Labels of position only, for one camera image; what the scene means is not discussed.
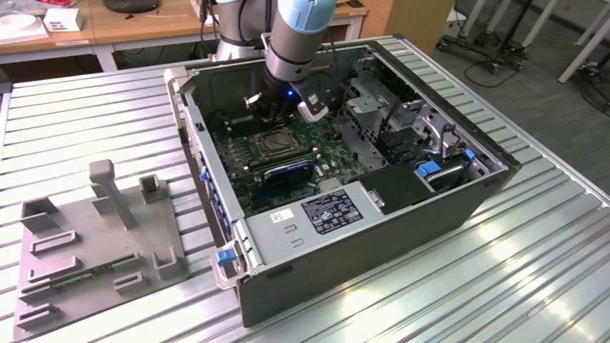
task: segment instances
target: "circuit board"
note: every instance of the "circuit board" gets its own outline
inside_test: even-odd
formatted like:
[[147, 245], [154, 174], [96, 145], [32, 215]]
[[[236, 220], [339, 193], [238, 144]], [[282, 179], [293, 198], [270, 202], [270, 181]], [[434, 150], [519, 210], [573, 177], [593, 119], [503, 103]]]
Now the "circuit board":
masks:
[[[232, 188], [246, 216], [259, 214], [285, 204], [311, 197], [325, 191], [321, 182], [337, 178], [349, 183], [366, 170], [353, 156], [337, 131], [335, 117], [307, 124], [301, 115], [285, 121], [262, 124], [256, 119], [240, 119], [239, 129], [224, 121], [224, 127], [212, 132], [216, 151], [223, 162]], [[255, 126], [258, 130], [246, 130]], [[298, 187], [285, 189], [266, 197], [258, 189], [266, 171], [299, 161], [314, 162], [311, 179]]]

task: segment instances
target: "blue latch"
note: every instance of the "blue latch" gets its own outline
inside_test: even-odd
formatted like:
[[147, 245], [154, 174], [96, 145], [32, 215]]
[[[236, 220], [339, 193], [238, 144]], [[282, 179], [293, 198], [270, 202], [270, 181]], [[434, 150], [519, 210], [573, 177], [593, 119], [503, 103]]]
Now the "blue latch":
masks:
[[208, 173], [208, 168], [203, 166], [202, 171], [199, 172], [199, 180], [204, 181], [207, 179], [206, 174]]
[[475, 152], [470, 149], [465, 150], [465, 155], [470, 160], [473, 160], [475, 158]]
[[441, 166], [434, 161], [427, 161], [426, 163], [419, 164], [418, 173], [422, 177], [427, 177], [430, 174], [441, 171]]
[[219, 265], [234, 262], [238, 259], [235, 250], [232, 248], [216, 252], [216, 262]]

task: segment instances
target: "cpu socket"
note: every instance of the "cpu socket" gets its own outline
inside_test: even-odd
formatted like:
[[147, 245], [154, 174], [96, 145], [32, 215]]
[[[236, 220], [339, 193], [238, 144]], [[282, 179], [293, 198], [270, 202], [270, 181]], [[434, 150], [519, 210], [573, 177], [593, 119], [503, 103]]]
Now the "cpu socket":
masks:
[[301, 149], [293, 131], [287, 127], [259, 134], [255, 137], [255, 143], [263, 159], [291, 154]]

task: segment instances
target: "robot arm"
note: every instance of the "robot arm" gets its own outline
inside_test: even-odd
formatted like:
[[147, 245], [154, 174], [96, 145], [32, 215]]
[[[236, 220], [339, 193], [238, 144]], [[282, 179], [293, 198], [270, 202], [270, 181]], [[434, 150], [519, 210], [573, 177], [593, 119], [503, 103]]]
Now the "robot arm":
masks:
[[[216, 0], [220, 37], [218, 60], [258, 56], [254, 41], [269, 30], [266, 50], [266, 85], [251, 99], [264, 99], [263, 111], [277, 117], [297, 106], [309, 94], [294, 87], [309, 76], [326, 29], [335, 15], [335, 0]], [[299, 111], [307, 121], [317, 121], [329, 109], [313, 111], [311, 102], [301, 101]]]

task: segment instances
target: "power supply label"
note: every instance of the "power supply label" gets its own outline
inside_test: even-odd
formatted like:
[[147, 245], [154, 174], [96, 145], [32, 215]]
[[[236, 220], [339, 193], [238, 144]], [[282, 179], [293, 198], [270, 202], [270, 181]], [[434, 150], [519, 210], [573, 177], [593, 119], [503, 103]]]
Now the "power supply label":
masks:
[[309, 220], [319, 234], [341, 229], [362, 219], [362, 214], [345, 190], [302, 203]]

